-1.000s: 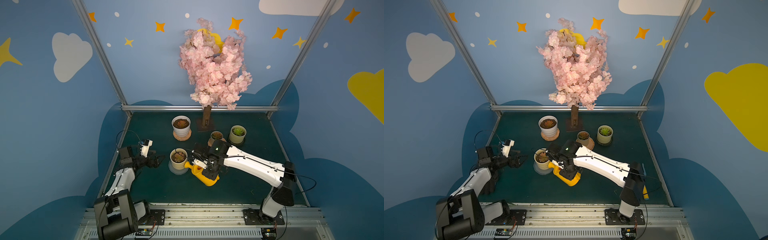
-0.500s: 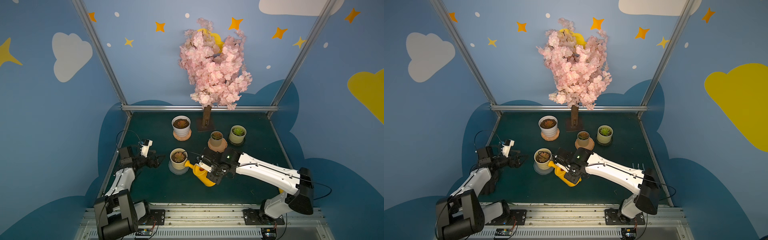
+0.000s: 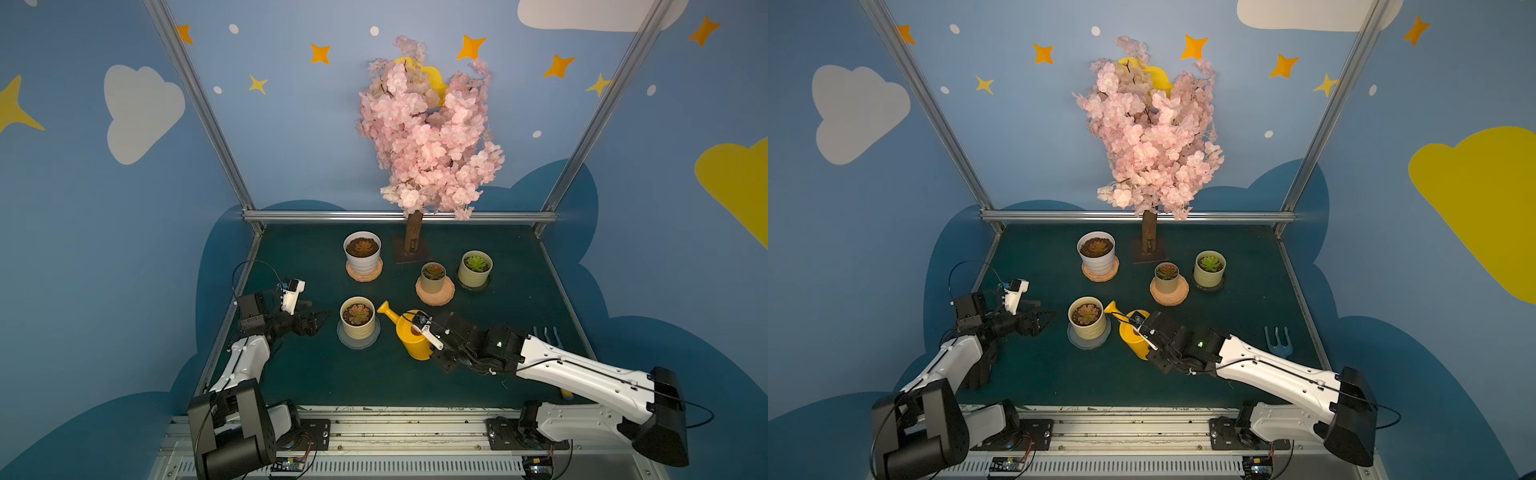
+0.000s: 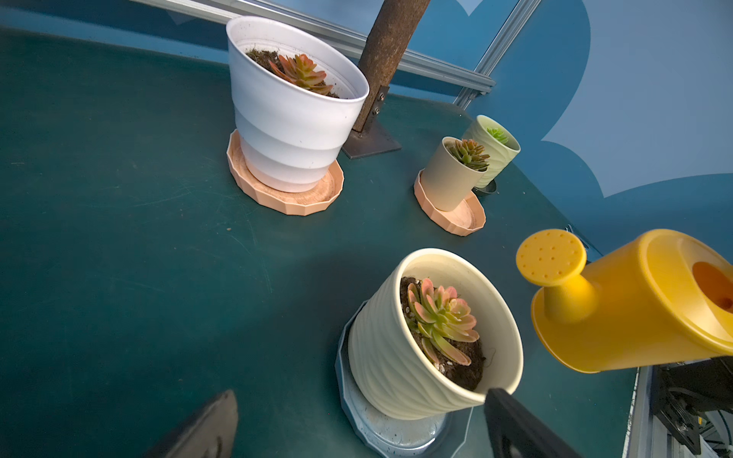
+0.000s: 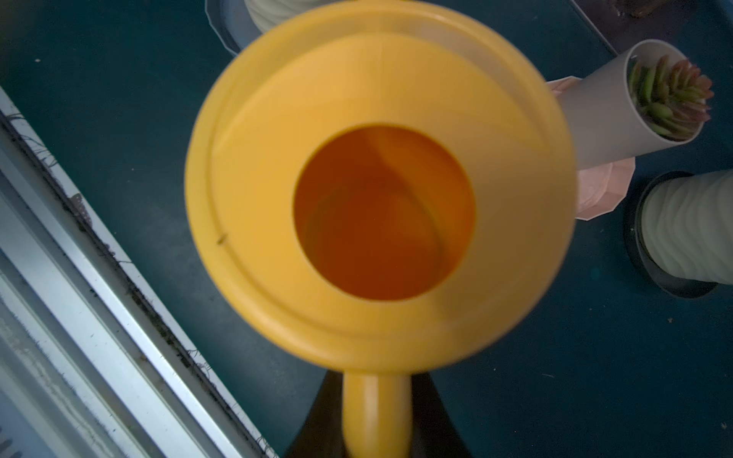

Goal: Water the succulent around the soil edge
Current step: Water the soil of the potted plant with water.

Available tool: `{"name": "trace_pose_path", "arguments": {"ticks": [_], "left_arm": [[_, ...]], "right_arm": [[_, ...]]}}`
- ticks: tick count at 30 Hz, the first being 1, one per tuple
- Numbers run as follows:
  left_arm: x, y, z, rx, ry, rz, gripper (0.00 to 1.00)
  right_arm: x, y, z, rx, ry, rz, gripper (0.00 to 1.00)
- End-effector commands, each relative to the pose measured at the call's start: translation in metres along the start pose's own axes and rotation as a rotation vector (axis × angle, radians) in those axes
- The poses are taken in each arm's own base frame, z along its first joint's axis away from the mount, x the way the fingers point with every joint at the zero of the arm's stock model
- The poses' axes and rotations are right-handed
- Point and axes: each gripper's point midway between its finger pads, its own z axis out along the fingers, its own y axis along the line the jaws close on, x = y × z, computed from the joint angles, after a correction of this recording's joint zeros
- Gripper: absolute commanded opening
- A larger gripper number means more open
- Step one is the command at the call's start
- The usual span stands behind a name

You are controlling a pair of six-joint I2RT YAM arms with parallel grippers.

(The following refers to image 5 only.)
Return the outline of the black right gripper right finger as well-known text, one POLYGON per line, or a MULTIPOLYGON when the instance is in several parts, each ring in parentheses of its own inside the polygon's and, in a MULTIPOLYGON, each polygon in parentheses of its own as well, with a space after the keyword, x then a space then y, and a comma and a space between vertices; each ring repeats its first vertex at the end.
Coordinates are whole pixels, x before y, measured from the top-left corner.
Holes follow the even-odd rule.
POLYGON ((411 457, 471 457, 429 373, 412 376, 412 413, 411 457))

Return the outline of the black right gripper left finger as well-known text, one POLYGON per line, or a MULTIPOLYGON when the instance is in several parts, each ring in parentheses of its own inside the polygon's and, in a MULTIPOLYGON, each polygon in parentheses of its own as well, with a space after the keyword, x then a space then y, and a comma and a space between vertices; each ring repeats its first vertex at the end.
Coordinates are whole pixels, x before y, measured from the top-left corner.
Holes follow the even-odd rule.
POLYGON ((305 423, 284 457, 346 457, 342 415, 343 374, 328 370, 305 423))

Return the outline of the yellow watering can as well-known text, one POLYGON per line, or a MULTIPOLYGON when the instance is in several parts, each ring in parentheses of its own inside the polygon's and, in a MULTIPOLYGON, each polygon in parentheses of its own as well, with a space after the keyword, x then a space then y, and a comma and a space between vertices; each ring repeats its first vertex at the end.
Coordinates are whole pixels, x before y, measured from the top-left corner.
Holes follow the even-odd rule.
POLYGON ((345 1, 266 32, 193 129, 189 225, 265 338, 343 375, 351 457, 406 457, 413 374, 511 331, 572 240, 559 103, 500 34, 418 1, 345 1))

